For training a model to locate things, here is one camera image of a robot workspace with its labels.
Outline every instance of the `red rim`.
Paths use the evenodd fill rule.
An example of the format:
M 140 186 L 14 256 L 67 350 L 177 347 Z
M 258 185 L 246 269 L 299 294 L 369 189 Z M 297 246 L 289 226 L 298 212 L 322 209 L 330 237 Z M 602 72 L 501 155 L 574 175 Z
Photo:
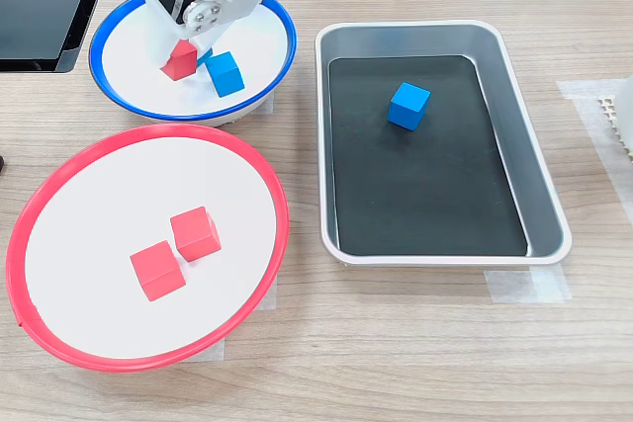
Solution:
M 29 237 L 38 216 L 73 176 L 105 155 L 133 143 L 160 137 L 189 137 L 221 145 L 244 158 L 266 183 L 273 199 L 277 217 L 277 233 L 268 268 L 259 285 L 246 303 L 222 326 L 207 336 L 169 353 L 147 358 L 113 359 L 90 355 L 65 344 L 40 319 L 31 301 L 25 276 L 25 256 Z M 281 266 L 289 235 L 289 215 L 286 196 L 275 171 L 266 159 L 243 140 L 216 128 L 160 124 L 127 130 L 105 138 L 77 153 L 50 175 L 33 194 L 18 218 L 7 253 L 7 291 L 18 323 L 45 350 L 72 365 L 95 371 L 125 373 L 143 371 L 176 363 L 189 358 L 220 341 L 241 323 L 263 299 Z

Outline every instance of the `wood grain surface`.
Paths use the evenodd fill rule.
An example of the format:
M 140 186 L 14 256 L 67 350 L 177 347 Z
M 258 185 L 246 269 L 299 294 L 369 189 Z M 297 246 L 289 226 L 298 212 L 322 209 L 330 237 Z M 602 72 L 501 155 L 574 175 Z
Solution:
M 99 0 L 69 74 L 0 75 L 0 254 L 37 186 L 83 147 L 146 121 L 91 79 Z M 83 371 L 17 326 L 0 277 L 0 420 L 630 421 L 633 229 L 557 80 L 633 73 L 633 0 L 280 0 L 299 33 L 272 116 L 224 127 L 286 189 L 291 239 L 278 308 L 226 339 L 223 363 Z M 317 233 L 314 38 L 343 21 L 479 19 L 503 34 L 574 233 L 573 298 L 495 304 L 482 269 L 347 270 Z

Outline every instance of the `red cube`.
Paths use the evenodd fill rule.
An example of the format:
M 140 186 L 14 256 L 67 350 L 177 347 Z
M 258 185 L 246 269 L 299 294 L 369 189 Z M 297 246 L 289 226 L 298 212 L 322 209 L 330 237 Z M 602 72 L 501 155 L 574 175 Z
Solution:
M 137 252 L 130 259 L 140 286 L 149 301 L 161 298 L 185 285 L 185 278 L 167 241 Z
M 222 249 L 216 225 L 205 207 L 183 212 L 171 218 L 176 248 L 187 262 Z
M 174 81 L 191 76 L 198 69 L 198 50 L 186 40 L 181 40 L 167 64 L 160 69 Z

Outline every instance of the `silver tray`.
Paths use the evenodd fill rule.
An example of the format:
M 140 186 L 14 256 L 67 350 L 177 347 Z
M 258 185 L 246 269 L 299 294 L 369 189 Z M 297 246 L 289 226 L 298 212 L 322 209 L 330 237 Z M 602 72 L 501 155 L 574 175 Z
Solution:
M 480 97 L 485 104 L 482 108 L 487 111 L 487 119 L 490 117 L 493 141 L 500 156 L 499 170 L 507 180 L 508 196 L 516 209 L 517 223 L 520 221 L 525 241 L 523 253 L 503 255 L 499 251 L 500 254 L 482 255 L 478 252 L 471 255 L 459 252 L 464 246 L 460 245 L 458 238 L 453 241 L 455 254 L 450 250 L 450 242 L 448 250 L 441 253 L 426 253 L 423 248 L 410 254 L 373 254 L 371 250 L 365 252 L 364 249 L 358 252 L 358 247 L 355 252 L 341 250 L 345 246 L 341 246 L 337 215 L 341 203 L 339 207 L 336 203 L 332 132 L 337 130 L 337 124 L 332 124 L 332 117 L 336 115 L 332 115 L 330 65 L 339 59 L 458 56 L 470 61 L 476 72 L 473 75 L 476 74 L 475 82 L 479 83 Z M 490 25 L 477 21 L 450 21 L 327 27 L 316 37 L 316 91 L 320 235 L 327 251 L 340 262 L 350 266 L 532 266 L 555 264 L 569 253 L 572 246 L 569 225 L 547 171 L 507 51 L 500 34 Z M 399 132 L 388 130 L 388 133 Z M 386 222 L 397 218 L 397 215 L 389 216 L 391 221 L 386 219 Z M 452 225 L 455 230 L 460 230 L 462 221 L 455 219 Z M 367 242 L 368 249 L 376 248 L 370 245 L 373 244 L 371 239 Z

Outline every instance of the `metal tray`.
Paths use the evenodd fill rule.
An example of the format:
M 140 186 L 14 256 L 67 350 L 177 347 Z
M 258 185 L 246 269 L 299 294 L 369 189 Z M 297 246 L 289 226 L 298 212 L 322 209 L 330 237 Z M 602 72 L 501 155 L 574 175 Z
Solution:
M 320 233 L 354 266 L 525 266 L 572 236 L 507 51 L 472 21 L 333 25 L 316 38 Z M 402 82 L 431 91 L 411 132 Z

